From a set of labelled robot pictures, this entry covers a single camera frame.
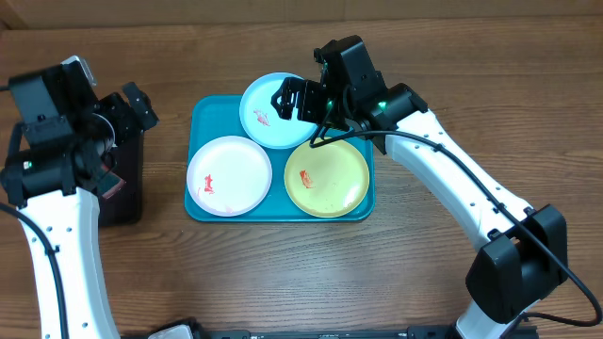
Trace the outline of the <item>white plate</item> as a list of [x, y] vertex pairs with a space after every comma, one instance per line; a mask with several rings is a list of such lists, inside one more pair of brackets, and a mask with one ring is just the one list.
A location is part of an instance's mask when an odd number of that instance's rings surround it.
[[187, 168], [187, 190], [205, 212], [231, 218], [243, 215], [268, 195], [272, 165], [254, 141], [218, 137], [204, 144]]

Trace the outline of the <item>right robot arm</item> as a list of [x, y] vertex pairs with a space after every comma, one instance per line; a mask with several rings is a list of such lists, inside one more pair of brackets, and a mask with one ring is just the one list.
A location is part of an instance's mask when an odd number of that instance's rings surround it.
[[319, 81], [287, 77], [270, 103], [285, 120], [370, 140], [414, 174], [448, 209], [477, 252], [465, 284], [472, 301], [452, 331], [460, 338], [503, 338], [535, 303], [564, 283], [567, 226], [552, 205], [539, 210], [487, 174], [444, 131], [410, 87], [388, 87], [358, 36], [314, 52]]

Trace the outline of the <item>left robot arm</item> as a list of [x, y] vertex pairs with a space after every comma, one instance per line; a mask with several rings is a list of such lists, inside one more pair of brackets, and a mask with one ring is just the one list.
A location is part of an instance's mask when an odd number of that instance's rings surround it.
[[19, 111], [1, 171], [27, 238], [45, 338], [115, 338], [99, 246], [103, 226], [142, 212], [145, 133], [158, 123], [134, 83], [95, 94], [85, 59], [11, 77]]

